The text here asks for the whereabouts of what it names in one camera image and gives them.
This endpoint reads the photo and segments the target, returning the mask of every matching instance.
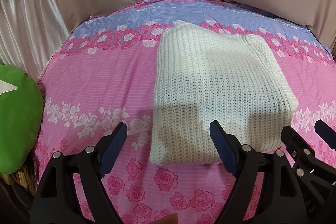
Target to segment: folded white sweater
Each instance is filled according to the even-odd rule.
[[[158,49],[150,161],[220,162],[209,135],[213,120],[242,144],[272,150],[297,106],[263,38],[179,22]]]

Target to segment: bed sheet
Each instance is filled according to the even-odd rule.
[[[95,145],[122,121],[128,137],[102,182],[123,222],[150,223],[178,213],[181,224],[213,223],[235,182],[223,165],[155,166],[148,160],[157,47],[177,20],[264,37],[299,101],[291,126],[318,158],[335,166],[336,153],[314,124],[322,119],[336,129],[336,67],[308,29],[245,5],[149,0],[83,22],[46,66],[39,79],[46,103],[34,148],[39,178],[55,151],[69,155]],[[74,180],[83,215],[92,220],[78,174]],[[259,175],[245,219],[255,213],[261,184]]]

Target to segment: silver pin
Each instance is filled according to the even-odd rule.
[[[247,145],[247,144],[244,144],[242,147],[241,147],[245,152],[249,152],[251,151],[251,146]]]
[[[277,150],[275,153],[279,156],[282,157],[285,153],[282,150]]]
[[[301,168],[298,168],[296,170],[296,174],[299,176],[299,177],[302,177],[304,174],[305,174],[305,171]]]
[[[53,153],[53,155],[52,155],[52,157],[55,158],[55,159],[59,158],[60,156],[61,156],[61,152],[59,152],[59,151]]]
[[[86,153],[92,153],[94,150],[95,150],[94,146],[88,146],[87,148],[85,148]]]

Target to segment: curtain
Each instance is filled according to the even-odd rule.
[[[68,35],[57,0],[0,0],[0,59],[33,79]]]

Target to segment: green pillow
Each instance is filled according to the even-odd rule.
[[[23,70],[0,65],[0,172],[10,174],[25,162],[40,130],[43,98]]]

